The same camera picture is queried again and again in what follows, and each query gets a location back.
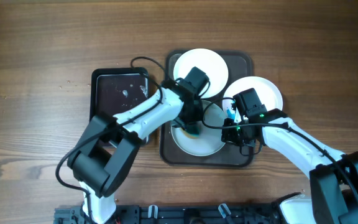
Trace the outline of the green yellow sponge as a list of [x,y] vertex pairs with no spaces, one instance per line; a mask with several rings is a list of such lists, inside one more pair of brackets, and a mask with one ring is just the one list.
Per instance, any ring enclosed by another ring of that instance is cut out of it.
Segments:
[[200,125],[198,123],[188,123],[185,125],[184,134],[188,138],[198,138],[200,136]]

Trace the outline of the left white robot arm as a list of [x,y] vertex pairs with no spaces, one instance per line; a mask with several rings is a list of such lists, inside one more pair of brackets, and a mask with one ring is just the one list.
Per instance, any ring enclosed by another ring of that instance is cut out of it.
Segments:
[[149,134],[169,121],[178,120],[183,129],[199,121],[199,100],[209,86],[209,80],[167,80],[135,108],[91,119],[63,159],[80,183],[77,190],[84,193],[83,211],[90,223],[106,223],[115,214],[114,193]]

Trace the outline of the large dark serving tray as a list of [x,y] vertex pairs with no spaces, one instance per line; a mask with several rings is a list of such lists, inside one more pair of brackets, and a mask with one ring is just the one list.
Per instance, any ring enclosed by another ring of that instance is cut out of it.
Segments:
[[[217,53],[224,59],[229,70],[229,78],[223,90],[227,90],[234,81],[253,76],[252,59],[238,50],[218,50]],[[165,123],[160,128],[160,157],[171,166],[206,166],[220,169],[241,169],[248,166],[257,149],[249,146],[235,146],[225,143],[216,153],[209,156],[192,156],[182,151],[174,142],[171,133],[174,128],[171,123]]]

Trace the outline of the white plate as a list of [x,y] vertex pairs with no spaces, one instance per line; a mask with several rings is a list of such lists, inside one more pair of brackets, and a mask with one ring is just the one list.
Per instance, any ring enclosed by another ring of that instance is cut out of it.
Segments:
[[[283,98],[279,89],[269,80],[262,77],[243,77],[229,85],[224,93],[225,97],[233,98],[234,95],[254,88],[261,103],[265,105],[267,111],[273,109],[283,110]],[[238,110],[232,109],[232,100],[222,100],[222,108],[228,118],[233,119],[236,123],[241,121]]]
[[[204,121],[210,126],[221,127],[227,118],[223,110],[216,104],[212,104],[204,115]],[[221,141],[221,130],[211,129],[198,122],[200,125],[200,136],[188,138],[182,128],[171,128],[174,142],[178,147],[192,156],[209,156],[218,152],[225,143]]]
[[216,52],[209,49],[193,49],[182,54],[173,68],[173,77],[185,78],[193,67],[205,72],[210,81],[207,90],[205,86],[202,93],[204,98],[211,98],[219,94],[226,86],[229,78],[229,70],[224,59]]

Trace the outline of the small black water tray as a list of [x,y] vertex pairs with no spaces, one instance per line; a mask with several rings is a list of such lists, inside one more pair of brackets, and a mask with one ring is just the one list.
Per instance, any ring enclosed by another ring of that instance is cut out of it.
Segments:
[[147,70],[140,68],[99,68],[91,74],[89,116],[113,116],[130,110],[149,97]]

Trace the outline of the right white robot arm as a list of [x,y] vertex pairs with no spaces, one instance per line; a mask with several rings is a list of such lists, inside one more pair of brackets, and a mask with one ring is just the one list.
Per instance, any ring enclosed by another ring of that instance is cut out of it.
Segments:
[[241,146],[250,140],[284,155],[310,181],[310,197],[280,203],[286,223],[358,223],[358,152],[345,154],[318,141],[280,110],[235,123],[226,119],[223,141]]

